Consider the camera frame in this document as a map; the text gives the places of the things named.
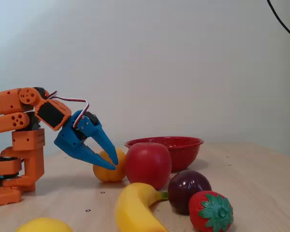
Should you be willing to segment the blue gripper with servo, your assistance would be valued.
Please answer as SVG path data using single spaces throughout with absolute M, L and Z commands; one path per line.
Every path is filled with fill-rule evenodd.
M 88 116 L 82 116 L 77 124 L 77 128 L 75 129 L 73 127 L 80 113 L 81 110 L 78 110 L 69 117 L 62 126 L 54 144 L 72 158 L 108 170 L 115 170 L 115 166 L 118 165 L 116 149 L 104 132 L 101 123 L 98 122 L 97 125 L 94 125 Z M 96 143 L 107 153 L 111 162 L 104 160 L 99 154 L 84 144 L 88 137 L 96 141 Z

